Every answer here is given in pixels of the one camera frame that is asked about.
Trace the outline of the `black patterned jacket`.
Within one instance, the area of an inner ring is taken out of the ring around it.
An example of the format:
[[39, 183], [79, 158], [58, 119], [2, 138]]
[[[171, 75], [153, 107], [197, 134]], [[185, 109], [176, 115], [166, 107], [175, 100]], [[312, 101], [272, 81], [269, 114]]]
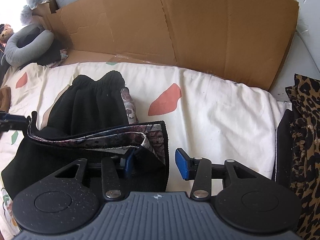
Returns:
[[129, 191], [163, 192], [169, 179], [169, 146], [165, 122], [138, 122], [135, 106], [120, 72], [99, 80], [76, 77], [50, 111], [47, 125], [36, 126], [37, 112], [28, 117], [13, 160], [2, 171], [9, 196], [71, 162], [84, 158], [99, 163], [108, 154], [133, 150], [131, 169], [120, 185]]

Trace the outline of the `brown hooded garment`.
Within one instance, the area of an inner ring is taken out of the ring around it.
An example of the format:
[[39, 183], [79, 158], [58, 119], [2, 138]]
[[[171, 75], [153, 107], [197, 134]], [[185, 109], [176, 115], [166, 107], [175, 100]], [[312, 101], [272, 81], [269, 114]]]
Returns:
[[11, 88], [5, 86], [0, 90], [0, 111], [8, 113], [11, 103]]

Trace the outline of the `cream patterned bed sheet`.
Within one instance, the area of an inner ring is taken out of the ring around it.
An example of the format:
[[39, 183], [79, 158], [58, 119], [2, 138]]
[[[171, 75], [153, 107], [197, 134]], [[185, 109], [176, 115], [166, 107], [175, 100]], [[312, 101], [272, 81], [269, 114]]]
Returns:
[[38, 112], [37, 126], [78, 77], [99, 80], [120, 72], [136, 106], [138, 120], [165, 122], [169, 154], [179, 147], [218, 163], [233, 158], [270, 177], [276, 157], [276, 129], [287, 102], [269, 92], [210, 74], [171, 66], [87, 62], [46, 68], [31, 63], [10, 68], [4, 78], [11, 88], [10, 113]]

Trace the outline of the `grey neck pillow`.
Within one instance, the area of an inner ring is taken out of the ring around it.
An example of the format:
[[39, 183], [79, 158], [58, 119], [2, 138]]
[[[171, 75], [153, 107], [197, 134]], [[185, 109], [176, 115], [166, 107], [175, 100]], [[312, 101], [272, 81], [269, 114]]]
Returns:
[[54, 34], [38, 24], [31, 24], [8, 39], [1, 64], [20, 67], [41, 57], [51, 47]]

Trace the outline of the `leopard print cloth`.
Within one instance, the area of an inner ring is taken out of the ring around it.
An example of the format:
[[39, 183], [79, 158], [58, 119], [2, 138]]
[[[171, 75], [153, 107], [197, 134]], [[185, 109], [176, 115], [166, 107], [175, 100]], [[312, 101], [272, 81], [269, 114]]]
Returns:
[[300, 74], [294, 80], [285, 91], [293, 110], [290, 189], [302, 205], [296, 233], [319, 239], [319, 80]]

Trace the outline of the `brown cardboard sheet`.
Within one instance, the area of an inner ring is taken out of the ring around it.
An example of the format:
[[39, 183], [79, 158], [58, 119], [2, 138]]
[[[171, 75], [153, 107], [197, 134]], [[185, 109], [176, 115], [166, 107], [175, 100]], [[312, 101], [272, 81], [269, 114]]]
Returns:
[[35, 21], [69, 49], [269, 89], [285, 62], [298, 12], [296, 0], [78, 0]]

